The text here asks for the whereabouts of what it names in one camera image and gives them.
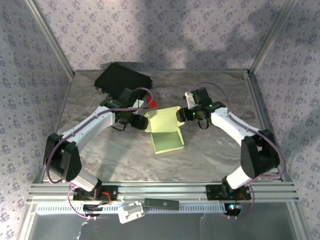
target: red object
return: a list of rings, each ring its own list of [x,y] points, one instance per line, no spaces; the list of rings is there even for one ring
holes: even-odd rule
[[[150,102],[151,97],[149,96],[147,98],[148,103]],[[154,109],[157,106],[156,102],[153,100],[152,103],[150,104],[150,108]]]
[[[103,192],[101,192],[101,194],[107,195],[109,197],[109,202],[111,201],[111,197],[110,197],[109,193],[107,193],[106,191],[103,191]]]

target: black mounting bracket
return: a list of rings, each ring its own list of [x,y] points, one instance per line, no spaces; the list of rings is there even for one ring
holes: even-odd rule
[[[245,200],[251,200],[250,189],[247,186],[242,186],[234,190],[233,192],[230,192],[228,196],[225,196],[221,185],[219,184],[206,185],[205,191],[207,200],[209,201],[236,201],[239,198],[239,194],[243,194]]]
[[[73,201],[116,201],[118,196],[118,186],[116,185],[98,185],[92,192],[87,192],[82,188],[74,190]]]
[[[93,213],[93,212],[101,212],[103,210],[102,207],[99,207],[99,205],[91,205],[91,204],[84,204],[82,207],[82,210],[84,212],[84,215],[87,217],[98,217],[100,216],[99,213]]]

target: glass panel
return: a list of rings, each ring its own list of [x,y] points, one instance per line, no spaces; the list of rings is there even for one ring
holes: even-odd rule
[[[38,215],[32,240],[295,240],[285,203],[256,203],[242,219],[221,213],[146,214],[121,224],[117,214],[86,221],[74,214]]]

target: white cable tray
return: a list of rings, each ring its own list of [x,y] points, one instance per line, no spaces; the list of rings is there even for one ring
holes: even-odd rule
[[[82,206],[74,204],[75,210],[83,213]],[[118,208],[122,204],[106,205],[102,207],[102,211],[97,211],[97,214],[117,214]],[[157,208],[146,208],[146,213],[150,214],[199,214],[199,213],[226,213],[225,205],[223,203],[180,203],[180,210],[167,210]],[[38,203],[36,213],[39,215],[52,214],[74,214],[74,211],[67,203]]]

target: white connector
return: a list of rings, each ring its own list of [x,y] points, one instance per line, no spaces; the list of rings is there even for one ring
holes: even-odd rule
[[[185,95],[186,103],[188,104],[188,109],[192,109],[193,107],[195,107],[196,103],[195,103],[194,97],[192,96],[192,93],[186,91],[184,95]]]
[[[122,224],[141,218],[145,214],[142,203],[138,201],[119,207],[118,209],[119,220]]]

